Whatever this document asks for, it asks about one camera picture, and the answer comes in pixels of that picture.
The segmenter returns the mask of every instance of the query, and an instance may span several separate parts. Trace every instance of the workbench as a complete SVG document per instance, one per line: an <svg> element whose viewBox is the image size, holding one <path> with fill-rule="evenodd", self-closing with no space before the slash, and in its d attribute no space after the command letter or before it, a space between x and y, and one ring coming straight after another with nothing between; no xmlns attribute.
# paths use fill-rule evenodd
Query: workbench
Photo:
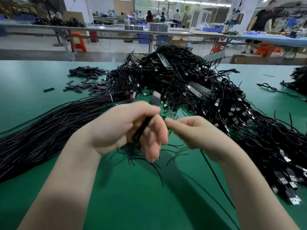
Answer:
<svg viewBox="0 0 307 230"><path fill-rule="evenodd" d="M49 109L88 96L83 93L63 92L69 80L75 83L82 78L68 78L68 70L78 66L98 66L115 69L120 63L76 62L76 61L0 61L2 88L0 95L0 131L5 131L32 119ZM288 80L294 66L235 65L221 64L219 70L236 68L230 79L246 92L247 100L269 116L289 122L291 112L293 125L306 132L307 103L284 93L268 91L256 85L267 82L281 91L295 93L279 83ZM43 93L43 89L55 90ZM174 134L169 144L182 145ZM163 149L177 151L171 146ZM157 164L164 187L157 172L146 162L136 160L135 166L124 160L113 166L123 156L113 153L102 159L97 171L86 220L83 229L159 229L159 230L203 230L237 229L230 220L238 224L235 210L221 191L211 170L199 150L188 150L175 162L165 166L173 153L161 151ZM37 196L57 157L28 172L0 184L1 229L16 229ZM222 186L230 196L226 181L217 163L209 160ZM287 205L280 200L290 216L301 229L307 229L307 189L298 185L297 195L301 205Z"/></svg>

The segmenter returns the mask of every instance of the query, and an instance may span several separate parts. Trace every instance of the factory floor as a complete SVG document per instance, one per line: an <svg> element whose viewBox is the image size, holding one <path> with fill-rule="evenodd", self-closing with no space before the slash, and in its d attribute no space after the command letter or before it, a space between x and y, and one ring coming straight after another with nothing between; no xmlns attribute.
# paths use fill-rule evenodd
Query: factory floor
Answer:
<svg viewBox="0 0 307 230"><path fill-rule="evenodd" d="M0 60L50 60L50 61L68 61L69 58L65 52L65 48L54 47L56 43L55 37L35 37L24 35L9 35L0 37ZM100 39L98 42L86 43L87 52L78 50L77 61L99 61L99 62L123 62L127 54L131 51L135 53L148 53L148 44L139 44L138 41L124 42L123 40ZM191 44L192 52L199 56L208 55L212 49L212 44ZM244 50L244 46L230 45L226 51L226 57L221 63L229 64L234 54L240 54ZM255 57L254 64L276 64L281 53L273 53L270 58L262 58L260 56L245 54ZM293 55L288 56L282 65L302 65L307 55L297 54L293 59Z"/></svg>

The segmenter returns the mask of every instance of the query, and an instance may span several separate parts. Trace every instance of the person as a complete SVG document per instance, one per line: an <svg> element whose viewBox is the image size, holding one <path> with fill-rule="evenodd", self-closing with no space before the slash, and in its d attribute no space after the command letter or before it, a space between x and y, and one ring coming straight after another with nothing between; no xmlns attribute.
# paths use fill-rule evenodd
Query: person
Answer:
<svg viewBox="0 0 307 230"><path fill-rule="evenodd" d="M160 19L160 22L165 22L165 16L164 16L164 12L162 12L162 15L161 15L161 19Z"/></svg>
<svg viewBox="0 0 307 230"><path fill-rule="evenodd" d="M183 13L183 18L182 18L182 21L181 21L181 25L182 25L182 28L185 28L185 26L187 25L187 19L188 19L188 6L185 7L185 11Z"/></svg>
<svg viewBox="0 0 307 230"><path fill-rule="evenodd" d="M177 23L179 19L180 19L180 15L179 15L179 10L177 9L176 14L174 15L174 20L173 20L173 23L176 24L176 27L177 27Z"/></svg>
<svg viewBox="0 0 307 230"><path fill-rule="evenodd" d="M272 27L272 18L274 17L274 11L273 8L276 5L276 0L270 1L268 7L265 10L260 10L256 17L251 21L250 26L248 27L247 31L264 31L266 28L266 25L268 26L268 31L271 31ZM254 43L258 44L261 43L261 41L258 40L251 40L247 39L245 40L246 43ZM248 50L249 45L245 46L245 49L242 54L246 54L246 51ZM254 50L251 46L250 53L253 54Z"/></svg>
<svg viewBox="0 0 307 230"><path fill-rule="evenodd" d="M154 22L153 19L154 19L153 15L152 15L151 11L149 10L147 12L147 16L146 16L146 23L153 23Z"/></svg>
<svg viewBox="0 0 307 230"><path fill-rule="evenodd" d="M122 104L74 132L18 230L82 229L97 168L103 154L130 142L146 117L140 138L148 162L158 160L168 129L190 149L200 148L219 163L242 230L299 229L249 156L227 135L200 116L165 119L144 101Z"/></svg>

